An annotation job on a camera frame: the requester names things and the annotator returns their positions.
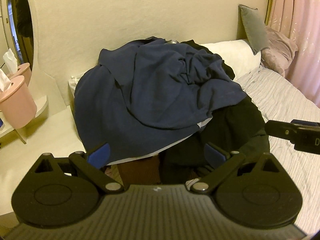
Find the navy blue garment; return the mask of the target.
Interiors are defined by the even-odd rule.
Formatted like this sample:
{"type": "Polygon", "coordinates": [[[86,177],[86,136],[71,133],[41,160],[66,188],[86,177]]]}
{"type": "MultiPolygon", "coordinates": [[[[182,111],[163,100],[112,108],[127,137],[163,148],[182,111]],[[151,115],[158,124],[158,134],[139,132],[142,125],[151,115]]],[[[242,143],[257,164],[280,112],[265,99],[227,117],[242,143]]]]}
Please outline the navy blue garment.
{"type": "Polygon", "coordinates": [[[218,54],[156,37],[103,49],[74,93],[88,162],[101,168],[156,153],[196,133],[213,111],[238,104],[246,93],[222,65],[218,54]]]}

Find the black clothes pile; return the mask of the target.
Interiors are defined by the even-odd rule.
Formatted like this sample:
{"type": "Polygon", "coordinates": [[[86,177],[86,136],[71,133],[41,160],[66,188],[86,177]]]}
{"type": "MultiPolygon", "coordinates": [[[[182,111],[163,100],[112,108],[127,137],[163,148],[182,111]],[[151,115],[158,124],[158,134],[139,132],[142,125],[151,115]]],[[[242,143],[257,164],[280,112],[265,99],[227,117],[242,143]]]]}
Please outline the black clothes pile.
{"type": "Polygon", "coordinates": [[[212,169],[204,156],[205,144],[245,152],[249,161],[270,148],[261,112],[219,54],[194,41],[158,41],[153,53],[157,89],[146,122],[175,131],[206,122],[203,130],[185,135],[159,154],[162,183],[184,183],[192,172],[202,175],[212,169]]]}

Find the grey striped bedspread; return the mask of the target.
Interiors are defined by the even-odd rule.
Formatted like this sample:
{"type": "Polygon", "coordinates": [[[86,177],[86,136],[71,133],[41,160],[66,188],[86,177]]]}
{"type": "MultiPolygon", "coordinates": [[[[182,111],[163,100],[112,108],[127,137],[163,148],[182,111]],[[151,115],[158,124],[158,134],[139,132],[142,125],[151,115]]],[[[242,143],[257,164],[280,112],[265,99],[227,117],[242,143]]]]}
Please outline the grey striped bedspread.
{"type": "Polygon", "coordinates": [[[303,197],[295,222],[308,235],[319,231],[319,155],[295,150],[297,126],[292,120],[319,122],[319,108],[278,73],[257,67],[237,79],[265,121],[271,153],[290,175],[303,197]]]}

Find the dark red garment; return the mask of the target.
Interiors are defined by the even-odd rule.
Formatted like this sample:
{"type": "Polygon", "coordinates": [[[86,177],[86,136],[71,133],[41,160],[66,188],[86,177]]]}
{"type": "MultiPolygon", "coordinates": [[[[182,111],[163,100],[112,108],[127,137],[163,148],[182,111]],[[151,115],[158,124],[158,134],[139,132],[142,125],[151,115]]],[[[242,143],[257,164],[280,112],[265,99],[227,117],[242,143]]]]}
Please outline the dark red garment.
{"type": "Polygon", "coordinates": [[[129,161],[117,165],[124,187],[130,185],[157,185],[159,176],[159,159],[157,156],[129,161]]]}

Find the pink crumpled blanket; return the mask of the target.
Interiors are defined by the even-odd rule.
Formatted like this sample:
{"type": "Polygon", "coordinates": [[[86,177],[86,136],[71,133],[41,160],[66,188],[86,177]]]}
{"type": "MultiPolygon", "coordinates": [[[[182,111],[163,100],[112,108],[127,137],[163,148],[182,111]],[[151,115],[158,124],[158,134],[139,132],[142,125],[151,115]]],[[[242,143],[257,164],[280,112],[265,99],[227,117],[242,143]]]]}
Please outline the pink crumpled blanket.
{"type": "Polygon", "coordinates": [[[296,43],[279,31],[265,27],[268,47],[261,51],[261,64],[285,77],[298,51],[296,43]]]}

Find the pink tissue bucket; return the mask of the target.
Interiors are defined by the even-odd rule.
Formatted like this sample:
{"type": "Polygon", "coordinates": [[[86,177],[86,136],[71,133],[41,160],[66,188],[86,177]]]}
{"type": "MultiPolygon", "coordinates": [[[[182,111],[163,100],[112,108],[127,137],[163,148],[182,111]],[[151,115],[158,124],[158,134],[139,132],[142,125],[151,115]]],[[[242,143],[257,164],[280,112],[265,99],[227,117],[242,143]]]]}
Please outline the pink tissue bucket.
{"type": "Polygon", "coordinates": [[[27,112],[28,108],[36,108],[35,101],[29,92],[23,75],[14,77],[11,86],[1,92],[1,111],[13,126],[17,116],[27,112]]]}

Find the white long bolster pillow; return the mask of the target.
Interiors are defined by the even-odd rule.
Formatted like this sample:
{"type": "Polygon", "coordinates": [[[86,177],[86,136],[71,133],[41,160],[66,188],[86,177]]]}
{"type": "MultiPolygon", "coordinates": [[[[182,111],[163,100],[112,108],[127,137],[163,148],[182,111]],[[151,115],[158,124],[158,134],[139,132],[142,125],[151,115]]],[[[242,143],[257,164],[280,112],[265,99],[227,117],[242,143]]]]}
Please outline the white long bolster pillow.
{"type": "Polygon", "coordinates": [[[246,39],[201,45],[222,57],[225,64],[232,68],[235,74],[234,81],[260,66],[261,53],[258,52],[254,55],[246,39]]]}

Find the grey square pillow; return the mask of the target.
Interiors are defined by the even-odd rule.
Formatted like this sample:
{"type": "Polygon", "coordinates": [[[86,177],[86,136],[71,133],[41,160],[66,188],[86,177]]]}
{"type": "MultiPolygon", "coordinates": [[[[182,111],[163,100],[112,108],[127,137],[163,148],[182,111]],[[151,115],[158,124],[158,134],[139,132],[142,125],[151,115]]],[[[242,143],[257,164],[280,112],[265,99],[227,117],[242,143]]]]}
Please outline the grey square pillow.
{"type": "Polygon", "coordinates": [[[254,55],[268,47],[268,37],[265,24],[257,8],[238,5],[249,46],[254,55]]]}

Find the white tissue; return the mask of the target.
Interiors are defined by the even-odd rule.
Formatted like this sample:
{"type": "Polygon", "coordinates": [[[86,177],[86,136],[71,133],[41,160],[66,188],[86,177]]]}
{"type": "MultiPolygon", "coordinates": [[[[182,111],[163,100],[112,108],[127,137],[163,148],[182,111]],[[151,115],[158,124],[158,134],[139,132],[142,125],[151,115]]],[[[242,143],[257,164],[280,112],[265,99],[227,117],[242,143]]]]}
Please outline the white tissue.
{"type": "Polygon", "coordinates": [[[10,79],[6,76],[3,70],[0,69],[0,90],[4,92],[11,86],[10,79]]]}

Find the pink curtain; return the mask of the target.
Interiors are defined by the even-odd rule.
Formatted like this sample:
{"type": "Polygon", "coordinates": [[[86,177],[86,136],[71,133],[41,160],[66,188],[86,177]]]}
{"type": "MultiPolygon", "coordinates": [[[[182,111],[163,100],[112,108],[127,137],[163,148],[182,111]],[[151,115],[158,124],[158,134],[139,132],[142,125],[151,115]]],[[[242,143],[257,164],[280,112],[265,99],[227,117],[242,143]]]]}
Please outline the pink curtain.
{"type": "Polygon", "coordinates": [[[319,0],[268,0],[266,23],[296,43],[285,77],[319,106],[319,0]]]}

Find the oval vanity mirror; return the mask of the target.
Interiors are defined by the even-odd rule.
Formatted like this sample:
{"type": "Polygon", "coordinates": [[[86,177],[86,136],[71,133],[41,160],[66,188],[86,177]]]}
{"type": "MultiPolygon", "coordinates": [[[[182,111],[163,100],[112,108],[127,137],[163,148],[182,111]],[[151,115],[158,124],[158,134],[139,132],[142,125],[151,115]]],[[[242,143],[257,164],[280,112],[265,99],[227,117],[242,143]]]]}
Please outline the oval vanity mirror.
{"type": "Polygon", "coordinates": [[[18,65],[33,67],[34,32],[28,0],[1,0],[1,56],[8,50],[18,65]]]}

